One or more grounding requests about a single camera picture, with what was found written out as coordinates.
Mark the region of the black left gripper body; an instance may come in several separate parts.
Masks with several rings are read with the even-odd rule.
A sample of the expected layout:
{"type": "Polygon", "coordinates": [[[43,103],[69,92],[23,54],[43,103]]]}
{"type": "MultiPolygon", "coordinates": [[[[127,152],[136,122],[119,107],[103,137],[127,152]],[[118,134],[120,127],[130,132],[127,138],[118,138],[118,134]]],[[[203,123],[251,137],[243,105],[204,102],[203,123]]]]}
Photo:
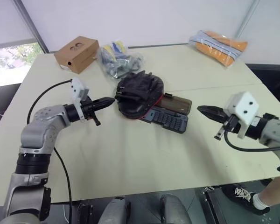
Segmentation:
{"type": "Polygon", "coordinates": [[[81,109],[86,120],[94,120],[96,126],[101,125],[94,112],[94,103],[91,99],[86,99],[85,101],[80,101],[81,109]]]}

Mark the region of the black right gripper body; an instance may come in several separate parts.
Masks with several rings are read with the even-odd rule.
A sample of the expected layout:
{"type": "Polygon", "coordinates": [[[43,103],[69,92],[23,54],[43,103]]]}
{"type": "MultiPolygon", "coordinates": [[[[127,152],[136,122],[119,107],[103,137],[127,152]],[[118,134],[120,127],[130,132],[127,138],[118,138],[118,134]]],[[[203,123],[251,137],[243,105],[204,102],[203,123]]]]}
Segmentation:
{"type": "Polygon", "coordinates": [[[239,126],[239,118],[235,114],[229,111],[224,112],[224,123],[222,123],[222,126],[219,128],[218,132],[214,136],[216,140],[221,140],[225,133],[233,132],[233,130],[236,129],[237,126],[239,126]]]}

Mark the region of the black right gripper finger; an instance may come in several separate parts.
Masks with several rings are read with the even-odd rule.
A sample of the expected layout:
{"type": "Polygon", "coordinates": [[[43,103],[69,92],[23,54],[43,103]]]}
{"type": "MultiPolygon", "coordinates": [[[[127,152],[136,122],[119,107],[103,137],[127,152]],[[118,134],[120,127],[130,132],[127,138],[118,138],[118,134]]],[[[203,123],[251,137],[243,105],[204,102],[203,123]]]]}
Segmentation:
{"type": "Polygon", "coordinates": [[[197,107],[198,111],[205,116],[224,116],[225,112],[217,106],[201,105],[197,107]]]}
{"type": "Polygon", "coordinates": [[[206,116],[206,117],[218,123],[224,123],[224,116],[206,116]]]}

